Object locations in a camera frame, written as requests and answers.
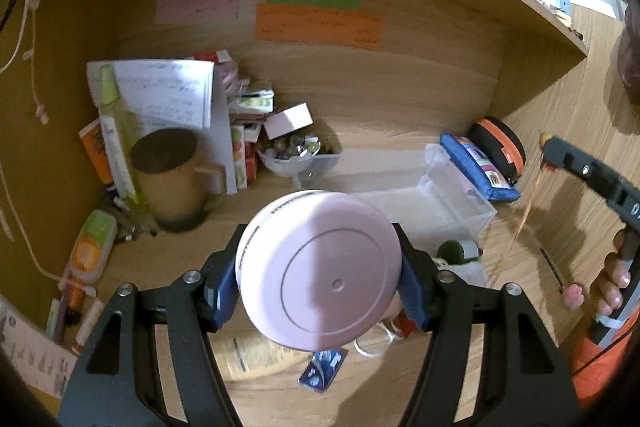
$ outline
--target plastic bin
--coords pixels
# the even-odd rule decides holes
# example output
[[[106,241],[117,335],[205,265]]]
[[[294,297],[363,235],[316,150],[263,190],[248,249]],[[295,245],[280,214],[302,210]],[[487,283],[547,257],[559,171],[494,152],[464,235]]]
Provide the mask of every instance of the plastic bin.
[[[449,239],[475,240],[494,207],[437,144],[420,151],[346,150],[316,156],[296,188],[354,194],[400,223],[414,247],[435,254]]]

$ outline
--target plastic bottle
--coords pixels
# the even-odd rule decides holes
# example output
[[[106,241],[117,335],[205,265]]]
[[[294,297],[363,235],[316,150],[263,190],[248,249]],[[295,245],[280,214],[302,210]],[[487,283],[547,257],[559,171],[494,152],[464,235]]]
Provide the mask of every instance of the plastic bottle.
[[[130,159],[133,142],[127,128],[127,112],[120,98],[113,67],[110,65],[101,67],[100,75],[102,76],[100,125],[111,173],[120,197],[129,203],[141,204],[142,191]]]
[[[71,273],[85,284],[100,279],[107,263],[118,224],[116,218],[94,210],[82,226],[71,253]]]

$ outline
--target yellow wall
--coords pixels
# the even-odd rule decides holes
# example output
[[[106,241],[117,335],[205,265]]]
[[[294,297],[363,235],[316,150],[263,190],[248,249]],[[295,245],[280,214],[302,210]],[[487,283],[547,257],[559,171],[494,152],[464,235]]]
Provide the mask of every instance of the yellow wall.
[[[0,0],[2,10],[9,0]],[[86,89],[84,64],[103,58],[109,27],[95,9],[109,0],[42,0],[37,10],[36,87],[49,123],[34,117],[30,63],[22,53],[31,42],[25,31],[14,63],[0,74],[0,159],[11,196],[37,258],[61,274],[76,235],[98,203],[101,185],[84,154],[78,131],[96,118]],[[23,1],[0,34],[0,62],[17,41]],[[15,242],[0,232],[0,293],[37,325],[46,323],[56,283],[40,275],[10,213],[4,189],[0,206]]]

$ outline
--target orange tube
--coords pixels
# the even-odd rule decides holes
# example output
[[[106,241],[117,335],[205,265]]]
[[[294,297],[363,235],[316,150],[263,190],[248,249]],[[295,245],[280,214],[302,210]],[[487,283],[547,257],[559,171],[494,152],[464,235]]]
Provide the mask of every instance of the orange tube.
[[[100,181],[104,184],[104,190],[107,191],[107,194],[111,198],[118,197],[116,186],[113,183],[113,176],[111,175],[109,159],[104,149],[100,119],[98,118],[84,127],[79,135],[82,145],[84,145],[84,150],[98,174],[98,178],[100,178]]]

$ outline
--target pink round container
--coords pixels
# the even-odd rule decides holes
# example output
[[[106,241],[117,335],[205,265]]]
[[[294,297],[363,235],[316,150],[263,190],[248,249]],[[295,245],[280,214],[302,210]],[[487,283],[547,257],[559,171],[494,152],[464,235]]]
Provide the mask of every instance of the pink round container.
[[[378,209],[348,194],[306,190],[251,220],[236,279],[262,334],[319,351],[357,339],[383,317],[401,265],[396,231]]]

